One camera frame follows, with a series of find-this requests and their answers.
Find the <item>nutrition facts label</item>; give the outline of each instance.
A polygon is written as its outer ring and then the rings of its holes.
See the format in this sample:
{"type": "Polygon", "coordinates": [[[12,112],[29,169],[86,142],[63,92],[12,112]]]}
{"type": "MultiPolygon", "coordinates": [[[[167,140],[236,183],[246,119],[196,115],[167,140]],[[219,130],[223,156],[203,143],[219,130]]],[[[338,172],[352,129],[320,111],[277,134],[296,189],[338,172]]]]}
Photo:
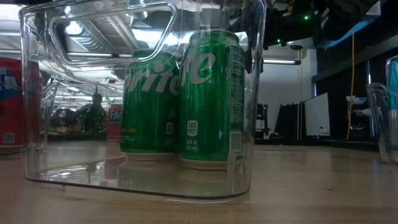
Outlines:
{"type": "Polygon", "coordinates": [[[244,113],[244,53],[231,47],[231,107],[229,121],[243,123],[244,113]]]}

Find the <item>sprite can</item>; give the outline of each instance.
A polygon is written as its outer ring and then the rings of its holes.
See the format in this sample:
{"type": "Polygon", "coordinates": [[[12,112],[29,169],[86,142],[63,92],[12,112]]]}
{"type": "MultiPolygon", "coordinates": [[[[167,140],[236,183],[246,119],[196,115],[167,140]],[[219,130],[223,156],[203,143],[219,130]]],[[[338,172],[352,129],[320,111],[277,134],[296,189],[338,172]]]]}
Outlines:
{"type": "MultiPolygon", "coordinates": [[[[146,57],[143,50],[133,57],[146,57]]],[[[160,52],[126,70],[120,148],[130,159],[159,160],[177,147],[179,72],[173,55],[160,52]]]]}
{"type": "Polygon", "coordinates": [[[181,159],[197,169],[226,169],[242,152],[244,52],[227,30],[197,32],[184,53],[180,88],[181,159]]]}

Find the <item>fanta box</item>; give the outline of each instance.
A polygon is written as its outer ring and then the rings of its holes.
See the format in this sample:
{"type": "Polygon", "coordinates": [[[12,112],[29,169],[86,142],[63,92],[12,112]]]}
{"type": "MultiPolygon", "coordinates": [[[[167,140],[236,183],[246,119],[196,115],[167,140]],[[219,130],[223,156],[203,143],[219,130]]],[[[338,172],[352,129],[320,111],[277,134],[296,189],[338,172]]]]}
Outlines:
{"type": "Polygon", "coordinates": [[[0,153],[22,150],[24,109],[21,61],[0,58],[0,153]]]}
{"type": "Polygon", "coordinates": [[[119,140],[121,132],[122,105],[113,104],[109,108],[107,140],[119,140]]]}

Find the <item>clear plastic bin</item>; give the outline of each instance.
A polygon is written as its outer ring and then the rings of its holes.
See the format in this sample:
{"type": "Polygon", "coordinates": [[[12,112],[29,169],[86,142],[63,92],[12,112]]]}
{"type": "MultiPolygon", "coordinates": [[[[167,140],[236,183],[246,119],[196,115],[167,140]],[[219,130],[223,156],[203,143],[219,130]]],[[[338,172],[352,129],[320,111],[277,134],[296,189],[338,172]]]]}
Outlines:
{"type": "Polygon", "coordinates": [[[247,192],[266,9],[264,0],[23,8],[27,178],[194,199],[247,192]]]}

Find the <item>blue label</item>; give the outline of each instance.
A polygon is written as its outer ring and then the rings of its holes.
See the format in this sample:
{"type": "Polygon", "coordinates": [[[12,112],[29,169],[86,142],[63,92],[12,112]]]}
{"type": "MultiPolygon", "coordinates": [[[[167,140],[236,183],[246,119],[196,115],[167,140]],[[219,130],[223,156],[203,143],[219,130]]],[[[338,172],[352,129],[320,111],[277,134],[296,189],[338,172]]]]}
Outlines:
{"type": "Polygon", "coordinates": [[[109,111],[109,121],[111,123],[120,123],[121,121],[121,113],[120,110],[110,109],[109,111]]]}
{"type": "Polygon", "coordinates": [[[0,68],[0,100],[6,100],[21,94],[21,86],[8,68],[0,68]]]}

